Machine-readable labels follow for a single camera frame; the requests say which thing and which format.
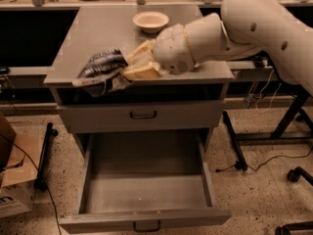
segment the empty drawer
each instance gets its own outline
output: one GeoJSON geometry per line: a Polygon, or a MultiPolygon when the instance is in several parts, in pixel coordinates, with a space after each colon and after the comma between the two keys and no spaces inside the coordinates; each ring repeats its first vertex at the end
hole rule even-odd
{"type": "Polygon", "coordinates": [[[194,130],[97,133],[85,157],[76,214],[68,233],[222,224],[212,199],[203,147],[194,130]]]}
{"type": "Polygon", "coordinates": [[[205,128],[217,126],[223,101],[60,106],[70,133],[205,128]]]}

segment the bowl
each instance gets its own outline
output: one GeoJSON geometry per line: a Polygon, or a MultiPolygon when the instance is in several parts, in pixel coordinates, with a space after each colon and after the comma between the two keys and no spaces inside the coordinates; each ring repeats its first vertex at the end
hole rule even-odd
{"type": "Polygon", "coordinates": [[[135,25],[146,33],[157,33],[168,23],[167,15],[160,12],[143,12],[133,18],[135,25]]]}

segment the gray desk surface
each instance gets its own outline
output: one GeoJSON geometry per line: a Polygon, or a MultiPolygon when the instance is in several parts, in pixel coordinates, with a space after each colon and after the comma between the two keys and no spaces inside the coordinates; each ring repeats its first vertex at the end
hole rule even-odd
{"type": "MultiPolygon", "coordinates": [[[[71,86],[71,80],[78,76],[94,54],[118,48],[126,56],[143,41],[155,38],[156,34],[146,34],[132,22],[132,18],[143,11],[167,14],[170,18],[167,26],[186,24],[202,17],[197,5],[110,5],[81,8],[54,64],[48,70],[45,83],[48,86],[71,86]]],[[[227,63],[206,62],[192,72],[139,83],[226,82],[232,79],[227,63]]]]}

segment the desk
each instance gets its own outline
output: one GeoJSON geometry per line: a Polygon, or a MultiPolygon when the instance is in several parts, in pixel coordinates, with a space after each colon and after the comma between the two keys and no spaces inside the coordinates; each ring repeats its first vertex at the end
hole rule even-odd
{"type": "Polygon", "coordinates": [[[156,37],[131,21],[147,10],[167,14],[169,25],[201,17],[195,5],[81,8],[45,79],[85,157],[77,208],[60,220],[68,233],[158,231],[230,217],[216,207],[204,155],[234,79],[226,62],[136,81],[101,98],[71,85],[95,53],[119,48],[127,55],[156,37]]]}

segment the floor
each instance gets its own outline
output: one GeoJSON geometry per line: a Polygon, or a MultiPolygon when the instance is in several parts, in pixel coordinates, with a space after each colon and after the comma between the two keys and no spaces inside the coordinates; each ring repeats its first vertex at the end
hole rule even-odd
{"type": "MultiPolygon", "coordinates": [[[[306,112],[313,117],[313,108],[306,112]]],[[[257,110],[232,109],[229,116],[237,132],[271,131],[275,128],[286,108],[273,108],[265,113],[257,110]]],[[[58,210],[58,217],[73,213],[79,178],[82,174],[83,158],[57,115],[7,116],[18,133],[43,137],[46,124],[51,121],[59,135],[54,138],[50,158],[46,165],[46,181],[58,210]]],[[[290,130],[305,129],[303,123],[293,122],[290,130]]],[[[243,152],[249,166],[258,165],[277,155],[303,156],[308,154],[312,143],[297,142],[284,144],[244,145],[243,152]]],[[[313,220],[313,188],[303,178],[297,183],[286,179],[287,172],[298,165],[313,173],[313,155],[303,159],[277,158],[261,167],[257,172],[251,168],[224,172],[216,169],[233,165],[236,160],[227,128],[221,119],[214,130],[206,159],[211,173],[217,206],[230,210],[232,217],[223,225],[161,229],[157,234],[213,234],[213,235],[270,235],[277,226],[289,222],[313,220]]],[[[59,234],[52,202],[47,192],[36,191],[33,211],[0,219],[1,235],[59,234]]],[[[132,235],[134,232],[102,234],[132,235]]],[[[292,234],[313,234],[296,232],[292,234]]]]}

